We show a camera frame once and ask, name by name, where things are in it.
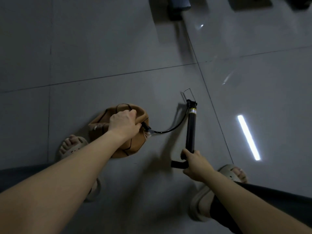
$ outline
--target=forearm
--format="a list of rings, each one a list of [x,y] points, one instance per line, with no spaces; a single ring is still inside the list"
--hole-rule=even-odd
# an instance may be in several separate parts
[[[311,229],[216,171],[205,174],[211,188],[244,234],[311,233]]]
[[[122,137],[108,131],[75,154],[1,193],[2,230],[60,232],[87,196],[103,166],[123,143]]]

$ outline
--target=tile floor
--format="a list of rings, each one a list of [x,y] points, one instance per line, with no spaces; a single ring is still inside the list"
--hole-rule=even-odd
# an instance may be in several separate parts
[[[228,0],[190,0],[184,22],[170,22],[165,0],[0,0],[0,169],[53,161],[65,137],[85,136],[118,103],[165,130],[191,87],[196,148],[216,169],[234,162],[253,184],[312,197],[312,9],[271,1],[235,12]],[[169,164],[185,126],[109,161],[101,199],[64,233],[229,233],[186,214],[199,184]]]

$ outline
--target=foot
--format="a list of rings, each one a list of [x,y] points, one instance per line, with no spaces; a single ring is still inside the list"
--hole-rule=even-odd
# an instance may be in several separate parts
[[[245,172],[234,165],[226,165],[219,172],[233,181],[248,183]],[[214,196],[214,193],[207,186],[194,196],[190,211],[195,220],[208,221],[211,218],[210,207]]]
[[[88,142],[83,137],[77,137],[75,135],[70,135],[64,140],[60,147],[60,158],[61,160],[68,157],[72,153],[75,153],[79,149],[86,146]],[[88,193],[85,201],[93,201],[95,197],[99,194],[101,185],[99,179],[96,179],[90,192]]]

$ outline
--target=hand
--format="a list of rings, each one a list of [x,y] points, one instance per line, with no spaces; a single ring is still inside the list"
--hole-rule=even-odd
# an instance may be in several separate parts
[[[110,118],[108,131],[120,136],[124,141],[133,138],[141,128],[141,123],[135,124],[136,110],[125,110],[114,114]]]
[[[205,182],[205,177],[209,176],[211,172],[214,172],[213,167],[198,150],[191,153],[187,149],[183,149],[182,154],[186,155],[186,160],[189,162],[189,167],[184,169],[183,173],[192,180]]]

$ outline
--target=dark pants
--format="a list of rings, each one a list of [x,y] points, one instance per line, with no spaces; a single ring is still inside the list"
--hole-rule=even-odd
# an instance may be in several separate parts
[[[283,191],[273,190],[261,186],[236,182],[241,187],[260,197],[275,208],[287,213],[300,222],[312,228],[312,199],[294,195]],[[241,234],[241,230],[234,222],[228,211],[215,196],[210,207],[210,216],[231,232]]]
[[[26,178],[46,169],[52,164],[37,165],[32,167],[6,169],[0,171],[0,192],[16,185]],[[289,214],[300,222],[312,227],[312,199],[294,195],[278,190],[273,190],[251,184],[237,182],[238,185],[260,197],[275,208]],[[210,216],[231,232],[242,233],[230,214],[215,196],[210,208]]]

